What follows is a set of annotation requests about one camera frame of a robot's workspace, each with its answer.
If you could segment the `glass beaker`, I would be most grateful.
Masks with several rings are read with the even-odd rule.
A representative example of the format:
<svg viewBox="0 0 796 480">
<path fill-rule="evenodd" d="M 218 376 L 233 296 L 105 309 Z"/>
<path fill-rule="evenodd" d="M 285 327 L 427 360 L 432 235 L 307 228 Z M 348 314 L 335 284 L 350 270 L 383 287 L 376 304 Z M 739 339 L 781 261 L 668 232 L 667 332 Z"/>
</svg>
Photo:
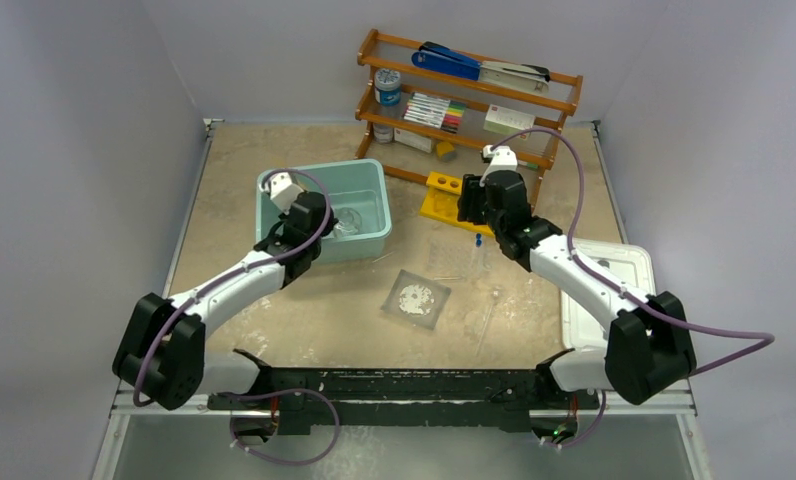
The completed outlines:
<svg viewBox="0 0 796 480">
<path fill-rule="evenodd" d="M 336 224 L 333 234 L 336 238 L 356 236 L 364 232 L 362 214 L 350 207 L 341 207 L 334 211 Z"/>
</svg>

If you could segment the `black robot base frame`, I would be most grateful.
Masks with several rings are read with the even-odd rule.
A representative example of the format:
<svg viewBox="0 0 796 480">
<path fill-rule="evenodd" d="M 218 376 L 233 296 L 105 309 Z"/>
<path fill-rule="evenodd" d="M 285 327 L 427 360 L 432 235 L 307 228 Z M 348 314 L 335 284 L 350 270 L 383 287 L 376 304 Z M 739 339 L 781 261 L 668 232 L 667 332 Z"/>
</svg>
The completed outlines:
<svg viewBox="0 0 796 480">
<path fill-rule="evenodd" d="M 576 413 L 597 394 L 564 392 L 534 369 L 272 367 L 261 361 L 256 392 L 212 394 L 212 410 L 274 412 L 282 435 L 316 425 L 488 427 L 541 436 L 576 433 Z"/>
</svg>

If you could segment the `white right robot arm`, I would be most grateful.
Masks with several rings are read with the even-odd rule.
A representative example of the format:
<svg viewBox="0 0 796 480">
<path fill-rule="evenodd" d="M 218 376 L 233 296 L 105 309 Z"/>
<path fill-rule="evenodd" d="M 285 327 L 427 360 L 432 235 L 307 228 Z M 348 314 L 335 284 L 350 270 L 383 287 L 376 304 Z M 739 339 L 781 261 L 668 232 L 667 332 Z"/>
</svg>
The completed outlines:
<svg viewBox="0 0 796 480">
<path fill-rule="evenodd" d="M 535 392 L 543 404 L 558 407 L 574 391 L 592 389 L 640 405 L 696 369 L 681 301 L 628 287 L 574 254 L 570 237 L 533 214 L 519 173 L 464 175 L 457 205 L 459 220 L 487 225 L 505 257 L 553 283 L 605 330 L 605 347 L 569 349 L 538 364 Z"/>
</svg>

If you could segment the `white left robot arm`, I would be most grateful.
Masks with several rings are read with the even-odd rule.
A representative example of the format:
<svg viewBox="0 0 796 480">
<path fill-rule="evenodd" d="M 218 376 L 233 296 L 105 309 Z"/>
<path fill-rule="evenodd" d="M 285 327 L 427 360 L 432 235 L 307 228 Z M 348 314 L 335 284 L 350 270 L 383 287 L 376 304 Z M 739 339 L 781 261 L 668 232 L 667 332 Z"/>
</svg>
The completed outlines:
<svg viewBox="0 0 796 480">
<path fill-rule="evenodd" d="M 117 377 L 132 385 L 134 405 L 175 410 L 196 394 L 234 396 L 249 409 L 266 405 L 272 382 L 260 374 L 262 362 L 246 352 L 212 358 L 207 339 L 242 310 L 307 272 L 335 223 L 327 195 L 301 191 L 238 263 L 170 298 L 155 293 L 141 297 L 112 366 Z"/>
</svg>

